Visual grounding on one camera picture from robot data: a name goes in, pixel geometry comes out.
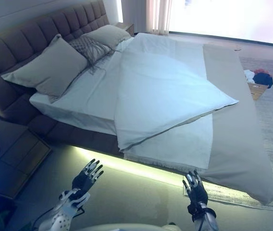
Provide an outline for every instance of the gray pillow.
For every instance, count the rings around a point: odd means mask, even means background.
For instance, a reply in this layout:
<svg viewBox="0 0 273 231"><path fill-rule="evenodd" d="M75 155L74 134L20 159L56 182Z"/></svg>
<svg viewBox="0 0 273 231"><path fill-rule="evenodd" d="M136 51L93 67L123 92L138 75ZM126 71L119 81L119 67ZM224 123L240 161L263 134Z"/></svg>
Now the gray pillow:
<svg viewBox="0 0 273 231"><path fill-rule="evenodd" d="M89 66L93 66L97 60L108 54L111 49L89 37L79 37L68 42L77 52L86 57Z"/></svg>
<svg viewBox="0 0 273 231"><path fill-rule="evenodd" d="M60 97L86 66L86 58L63 40L61 35L56 35L40 56L1 77L12 83L36 88L41 94Z"/></svg>
<svg viewBox="0 0 273 231"><path fill-rule="evenodd" d="M112 25L102 26L97 30L84 34L83 36L96 40L112 49L115 49L121 41L131 38L127 31Z"/></svg>

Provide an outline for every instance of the curtain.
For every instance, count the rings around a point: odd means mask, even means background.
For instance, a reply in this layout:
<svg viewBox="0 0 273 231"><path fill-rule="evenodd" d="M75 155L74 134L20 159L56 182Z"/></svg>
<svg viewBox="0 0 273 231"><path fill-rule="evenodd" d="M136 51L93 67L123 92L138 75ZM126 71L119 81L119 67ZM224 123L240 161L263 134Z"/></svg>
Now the curtain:
<svg viewBox="0 0 273 231"><path fill-rule="evenodd" d="M169 33L172 0L147 0L146 27L153 34Z"/></svg>

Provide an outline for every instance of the upholstered headboard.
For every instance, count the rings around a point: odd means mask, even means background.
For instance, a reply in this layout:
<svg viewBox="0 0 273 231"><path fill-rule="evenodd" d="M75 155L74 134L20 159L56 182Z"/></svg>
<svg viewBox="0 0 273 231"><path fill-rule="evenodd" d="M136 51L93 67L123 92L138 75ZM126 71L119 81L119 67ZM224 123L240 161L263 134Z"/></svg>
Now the upholstered headboard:
<svg viewBox="0 0 273 231"><path fill-rule="evenodd" d="M56 34L66 40L109 24L102 0L87 2L44 15L0 35L0 118L26 125L40 114L30 102L35 89L4 81L11 72L35 59Z"/></svg>

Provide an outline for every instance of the cardboard box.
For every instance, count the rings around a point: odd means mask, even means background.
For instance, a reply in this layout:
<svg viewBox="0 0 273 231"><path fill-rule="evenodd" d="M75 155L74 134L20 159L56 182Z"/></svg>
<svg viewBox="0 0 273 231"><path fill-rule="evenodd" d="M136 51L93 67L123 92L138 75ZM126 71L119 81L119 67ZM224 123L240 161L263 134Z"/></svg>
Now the cardboard box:
<svg viewBox="0 0 273 231"><path fill-rule="evenodd" d="M262 85L257 83L248 83L253 100L257 100L268 88L268 85Z"/></svg>

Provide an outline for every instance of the nightstand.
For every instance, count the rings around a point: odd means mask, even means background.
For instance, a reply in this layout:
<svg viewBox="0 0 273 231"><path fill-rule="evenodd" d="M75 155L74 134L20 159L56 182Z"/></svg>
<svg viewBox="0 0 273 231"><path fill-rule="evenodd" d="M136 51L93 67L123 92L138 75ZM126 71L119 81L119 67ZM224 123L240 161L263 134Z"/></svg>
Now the nightstand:
<svg viewBox="0 0 273 231"><path fill-rule="evenodd" d="M27 127L0 121L0 196L14 199L50 151Z"/></svg>
<svg viewBox="0 0 273 231"><path fill-rule="evenodd" d="M133 24L117 23L116 27L127 31L132 37L135 35L135 27Z"/></svg>

